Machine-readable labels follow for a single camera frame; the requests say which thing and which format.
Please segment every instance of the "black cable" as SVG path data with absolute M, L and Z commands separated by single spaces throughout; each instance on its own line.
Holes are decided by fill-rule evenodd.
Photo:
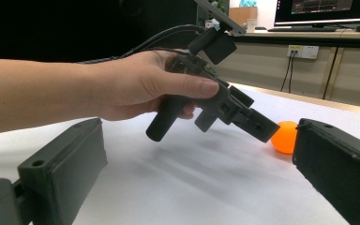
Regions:
M 291 54 L 289 55 L 288 68 L 286 69 L 286 75 L 285 75 L 285 78 L 283 79 L 283 83 L 282 83 L 282 86 L 281 86 L 281 88 L 280 88 L 280 92 L 282 92 L 283 86 L 285 85 L 285 82 L 286 82 L 286 78 L 288 77 L 289 65 L 291 64 L 293 52 L 294 52 L 294 51 L 291 51 Z
M 124 53 L 123 55 L 121 55 L 115 59 L 125 58 L 134 53 L 141 52 L 141 51 L 145 50 L 146 48 L 150 47 L 151 45 L 159 42 L 160 40 L 167 38 L 173 34 L 179 33 L 179 32 L 194 31 L 194 32 L 198 32 L 198 33 L 203 33 L 204 30 L 205 29 L 203 27 L 198 26 L 198 25 L 191 25 L 191 24 L 178 25 L 178 26 L 169 28 L 167 30 L 164 30 L 164 31 L 150 37 L 145 42 L 143 42 L 142 44 L 137 46 L 136 48 L 130 50 L 129 52 Z
M 338 28 L 343 28 L 343 29 L 355 29 L 355 26 L 345 26 L 345 25 L 340 25 L 340 24 L 335 24 L 335 25 L 329 25 L 329 27 L 338 27 Z
M 292 83 L 292 74 L 293 74 L 293 61 L 294 57 L 296 56 L 297 51 L 294 51 L 293 55 L 291 55 L 292 62 L 291 62 L 291 75 L 289 77 L 289 86 L 288 86 L 288 93 L 291 93 L 291 83 Z
M 102 59 L 95 59 L 95 60 L 89 60 L 89 61 L 83 61 L 83 62 L 79 62 L 80 64 L 94 64 L 94 63 L 101 63 L 101 62 L 106 62 L 106 61 L 111 61 L 114 59 L 120 59 L 120 58 L 125 58 L 128 57 L 134 53 L 139 53 L 141 51 L 144 51 L 145 49 L 147 49 L 148 47 L 152 46 L 153 44 L 161 41 L 164 38 L 167 38 L 171 35 L 177 34 L 179 32 L 197 32 L 197 33 L 203 33 L 205 31 L 205 28 L 198 26 L 198 25 L 192 25 L 192 24 L 185 24 L 185 25 L 178 25 L 169 29 L 166 29 L 164 31 L 159 32 L 158 34 L 150 37 L 149 39 L 147 39 L 145 42 L 143 42 L 142 44 L 138 45 L 137 47 L 131 49 L 130 51 L 122 54 L 121 56 L 111 56 L 108 58 L 102 58 Z
M 170 53 L 189 55 L 188 52 L 183 52 L 183 51 L 180 51 L 180 50 L 174 50 L 174 49 L 169 49 L 169 48 L 162 48 L 162 47 L 148 48 L 148 49 L 142 50 L 141 52 L 146 52 L 146 51 L 166 51 L 166 52 L 170 52 Z

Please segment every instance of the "ping pong ball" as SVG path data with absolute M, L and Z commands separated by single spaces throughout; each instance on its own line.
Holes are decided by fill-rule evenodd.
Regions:
M 296 142 L 297 124 L 293 121 L 278 123 L 279 130 L 271 137 L 271 144 L 283 154 L 292 154 Z

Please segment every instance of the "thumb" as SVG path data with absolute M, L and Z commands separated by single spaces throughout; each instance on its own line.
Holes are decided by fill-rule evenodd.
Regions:
M 183 73 L 168 73 L 161 84 L 163 94 L 189 98 L 211 98 L 218 92 L 218 83 Z

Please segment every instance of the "power outlet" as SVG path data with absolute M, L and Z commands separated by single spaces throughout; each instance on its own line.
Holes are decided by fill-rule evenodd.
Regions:
M 302 45 L 290 45 L 288 48 L 287 56 L 294 58 L 301 58 L 303 53 L 303 46 Z
M 302 58 L 316 59 L 318 55 L 318 46 L 303 46 Z

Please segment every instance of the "monitor screen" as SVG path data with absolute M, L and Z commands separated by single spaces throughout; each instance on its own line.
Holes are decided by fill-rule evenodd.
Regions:
M 360 0 L 277 0 L 274 26 L 360 23 Z

